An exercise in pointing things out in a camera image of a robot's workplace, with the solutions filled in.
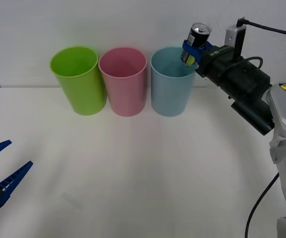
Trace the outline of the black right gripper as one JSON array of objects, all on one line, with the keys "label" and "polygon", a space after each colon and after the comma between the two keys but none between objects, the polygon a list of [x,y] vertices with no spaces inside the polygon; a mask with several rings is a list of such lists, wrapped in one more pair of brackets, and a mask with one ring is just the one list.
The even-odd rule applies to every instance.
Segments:
[{"label": "black right gripper", "polygon": [[243,56],[235,53],[229,46],[213,46],[206,42],[206,51],[190,46],[187,40],[182,45],[182,62],[194,69],[200,77],[208,78],[216,86],[220,86],[222,73],[231,65],[242,61]]}]

